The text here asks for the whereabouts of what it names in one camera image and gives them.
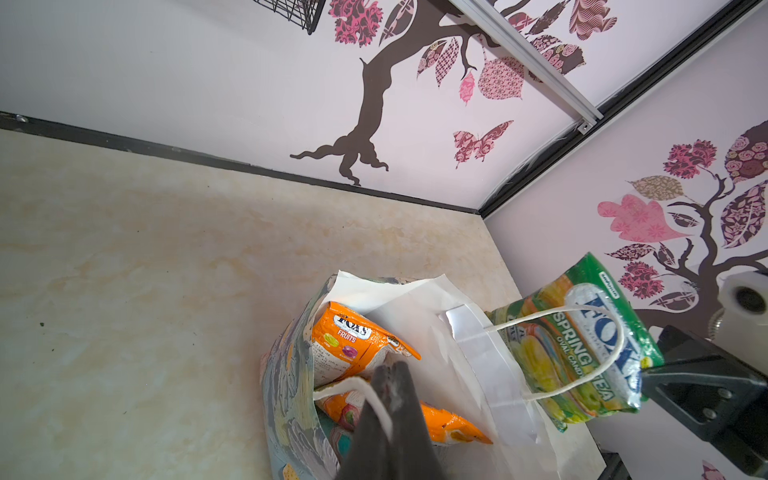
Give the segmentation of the teal snack bag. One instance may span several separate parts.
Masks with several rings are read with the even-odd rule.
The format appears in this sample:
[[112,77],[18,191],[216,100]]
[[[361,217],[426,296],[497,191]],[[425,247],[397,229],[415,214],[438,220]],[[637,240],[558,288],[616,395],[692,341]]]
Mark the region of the teal snack bag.
[[351,448],[353,432],[338,425],[323,412],[318,413],[318,418],[321,428],[331,444],[334,453],[339,462],[342,462]]

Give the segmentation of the orange white snack bag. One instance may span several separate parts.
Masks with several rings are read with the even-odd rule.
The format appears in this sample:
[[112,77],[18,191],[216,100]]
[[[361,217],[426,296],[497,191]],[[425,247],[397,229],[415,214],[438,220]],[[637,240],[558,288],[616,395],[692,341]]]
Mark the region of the orange white snack bag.
[[[313,400],[315,406],[338,429],[343,433],[352,434],[368,400],[369,386],[369,380],[351,377],[315,391]],[[425,402],[420,403],[420,408],[428,435],[434,444],[492,444],[492,440],[469,420]]]
[[368,378],[390,354],[421,359],[411,345],[337,302],[329,302],[313,325],[311,354],[315,387]]

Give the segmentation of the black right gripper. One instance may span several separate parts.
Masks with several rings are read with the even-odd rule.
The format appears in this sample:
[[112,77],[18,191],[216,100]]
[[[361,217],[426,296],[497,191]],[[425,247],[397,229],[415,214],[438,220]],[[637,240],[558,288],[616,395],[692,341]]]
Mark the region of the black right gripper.
[[642,393],[742,473],[767,478],[767,376],[693,333],[664,328],[664,363],[643,369]]

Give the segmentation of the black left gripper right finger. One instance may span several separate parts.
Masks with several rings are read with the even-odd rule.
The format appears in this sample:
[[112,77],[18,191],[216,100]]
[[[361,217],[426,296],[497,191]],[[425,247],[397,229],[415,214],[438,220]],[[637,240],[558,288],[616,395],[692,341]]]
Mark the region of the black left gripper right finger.
[[446,479],[428,433],[413,379],[405,362],[390,367],[389,407],[393,433],[389,440],[392,479]]

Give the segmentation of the floral paper bag white handles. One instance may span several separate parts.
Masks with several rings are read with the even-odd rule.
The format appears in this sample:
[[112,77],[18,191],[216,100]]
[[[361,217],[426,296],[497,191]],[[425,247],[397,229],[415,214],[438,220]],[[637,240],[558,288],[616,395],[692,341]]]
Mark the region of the floral paper bag white handles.
[[340,466],[314,400],[331,358],[314,356],[311,331],[332,302],[415,349],[407,365],[418,398],[477,426],[490,443],[438,447],[450,479],[595,479],[604,463],[584,428],[558,436],[482,310],[447,278],[403,283],[332,275],[261,363],[271,474],[330,479]]

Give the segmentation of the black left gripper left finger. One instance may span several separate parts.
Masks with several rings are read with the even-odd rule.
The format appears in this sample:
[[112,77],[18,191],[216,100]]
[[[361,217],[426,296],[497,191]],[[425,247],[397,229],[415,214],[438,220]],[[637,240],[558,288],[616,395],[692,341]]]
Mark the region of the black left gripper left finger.
[[350,450],[341,461],[336,479],[389,479],[389,439],[379,418],[389,414],[390,367],[380,366],[374,370],[365,403],[353,434]]

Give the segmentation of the green snack bag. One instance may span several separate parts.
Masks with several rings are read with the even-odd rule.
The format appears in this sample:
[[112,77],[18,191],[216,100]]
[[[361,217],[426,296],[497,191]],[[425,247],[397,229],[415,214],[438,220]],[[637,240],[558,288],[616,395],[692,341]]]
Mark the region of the green snack bag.
[[644,400],[641,372],[663,355],[591,253],[533,294],[487,314],[559,431]]

